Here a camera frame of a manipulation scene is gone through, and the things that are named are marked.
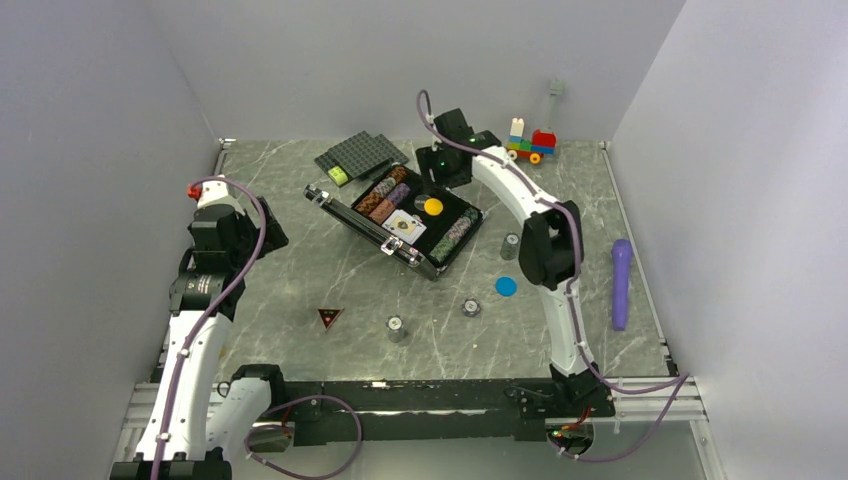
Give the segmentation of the yellow round plastic disc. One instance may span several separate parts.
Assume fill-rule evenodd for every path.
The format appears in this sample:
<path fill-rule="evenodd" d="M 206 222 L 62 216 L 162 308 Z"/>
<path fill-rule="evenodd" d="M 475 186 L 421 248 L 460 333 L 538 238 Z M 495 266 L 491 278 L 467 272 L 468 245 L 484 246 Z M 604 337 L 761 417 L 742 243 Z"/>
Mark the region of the yellow round plastic disc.
<path fill-rule="evenodd" d="M 439 216 L 444 211 L 444 204 L 437 198 L 428 198 L 424 202 L 424 211 L 430 216 Z"/>

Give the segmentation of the triangular all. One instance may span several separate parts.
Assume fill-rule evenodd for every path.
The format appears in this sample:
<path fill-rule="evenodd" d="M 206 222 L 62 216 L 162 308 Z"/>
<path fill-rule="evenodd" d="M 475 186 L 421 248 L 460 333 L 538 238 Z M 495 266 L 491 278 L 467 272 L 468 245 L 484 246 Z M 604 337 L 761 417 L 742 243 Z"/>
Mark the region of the triangular all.
<path fill-rule="evenodd" d="M 324 329 L 326 331 L 329 331 L 332 326 L 338 321 L 339 317 L 343 314 L 343 312 L 343 308 L 319 308 L 318 318 Z"/>

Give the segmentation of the blue round plastic disc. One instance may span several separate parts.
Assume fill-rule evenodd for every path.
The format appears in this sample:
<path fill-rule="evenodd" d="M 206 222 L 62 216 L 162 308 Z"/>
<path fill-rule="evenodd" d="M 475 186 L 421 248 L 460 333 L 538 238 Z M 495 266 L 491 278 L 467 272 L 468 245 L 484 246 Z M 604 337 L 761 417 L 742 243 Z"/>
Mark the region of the blue round plastic disc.
<path fill-rule="evenodd" d="M 517 282 L 509 276 L 501 276 L 494 283 L 495 291 L 503 297 L 511 297 L 516 294 Z"/>

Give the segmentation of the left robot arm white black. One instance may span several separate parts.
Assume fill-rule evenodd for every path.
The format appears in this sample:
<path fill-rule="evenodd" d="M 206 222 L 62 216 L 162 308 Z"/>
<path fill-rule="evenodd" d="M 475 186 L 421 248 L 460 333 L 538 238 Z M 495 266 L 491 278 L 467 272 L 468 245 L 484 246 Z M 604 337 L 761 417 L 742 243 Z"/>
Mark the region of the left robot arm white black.
<path fill-rule="evenodd" d="M 253 423 L 287 406 L 277 366 L 240 367 L 219 405 L 213 381 L 246 274 L 289 240 L 263 197 L 223 175 L 190 184 L 187 194 L 197 203 L 192 244 L 169 289 L 155 402 L 138 443 L 113 463 L 112 479 L 229 479 Z"/>

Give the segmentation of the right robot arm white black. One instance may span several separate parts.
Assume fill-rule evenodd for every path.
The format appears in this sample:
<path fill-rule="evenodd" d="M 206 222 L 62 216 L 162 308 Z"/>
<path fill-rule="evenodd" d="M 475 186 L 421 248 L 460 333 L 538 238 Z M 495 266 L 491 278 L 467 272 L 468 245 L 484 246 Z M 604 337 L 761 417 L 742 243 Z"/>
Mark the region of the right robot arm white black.
<path fill-rule="evenodd" d="M 579 289 L 583 261 L 579 210 L 541 189 L 490 131 L 476 132 L 460 109 L 418 116 L 432 134 L 418 155 L 426 188 L 451 189 L 478 180 L 521 224 L 519 266 L 537 288 L 550 336 L 552 390 L 541 406 L 549 417 L 612 417 L 610 389 L 588 345 Z"/>

